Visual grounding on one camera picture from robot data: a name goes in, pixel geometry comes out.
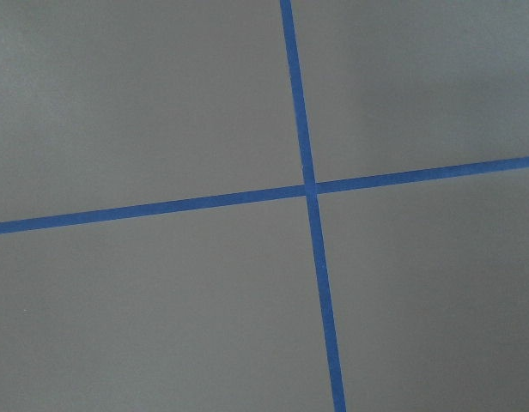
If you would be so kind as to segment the blue tape strip lengthwise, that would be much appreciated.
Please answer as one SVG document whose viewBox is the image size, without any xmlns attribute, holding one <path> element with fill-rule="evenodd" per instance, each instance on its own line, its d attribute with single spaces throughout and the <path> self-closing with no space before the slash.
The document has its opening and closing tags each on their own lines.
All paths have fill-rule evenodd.
<svg viewBox="0 0 529 412">
<path fill-rule="evenodd" d="M 325 254 L 323 227 L 319 209 L 318 186 L 314 173 L 313 152 L 308 128 L 306 102 L 292 3 L 290 1 L 281 1 L 280 10 L 282 14 L 283 36 L 294 104 L 303 185 L 307 203 L 307 216 L 313 247 L 313 261 L 319 293 L 319 305 L 325 338 L 325 351 L 329 370 L 331 396 L 333 408 L 336 411 L 345 411 L 346 401 L 344 382 L 337 345 L 337 331 L 331 299 L 331 287 Z"/>
</svg>

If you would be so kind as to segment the blue tape strip crosswise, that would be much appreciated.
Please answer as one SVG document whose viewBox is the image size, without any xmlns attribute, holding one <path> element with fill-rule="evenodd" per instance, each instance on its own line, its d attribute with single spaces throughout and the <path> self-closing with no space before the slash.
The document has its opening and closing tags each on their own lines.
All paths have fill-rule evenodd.
<svg viewBox="0 0 529 412">
<path fill-rule="evenodd" d="M 529 168 L 529 156 L 318 182 L 317 193 L 321 195 L 388 185 L 403 185 L 428 180 L 453 179 L 462 176 L 498 173 L 523 168 Z M 112 209 L 91 210 L 64 215 L 50 215 L 29 219 L 3 221 L 0 222 L 0 235 L 55 227 L 68 227 L 105 221 L 125 220 L 151 215 L 164 215 L 198 209 L 213 209 L 245 203 L 268 202 L 287 198 L 304 197 L 305 195 L 306 192 L 303 185 L 292 185 L 256 191 L 194 197 L 160 203 L 139 204 Z"/>
</svg>

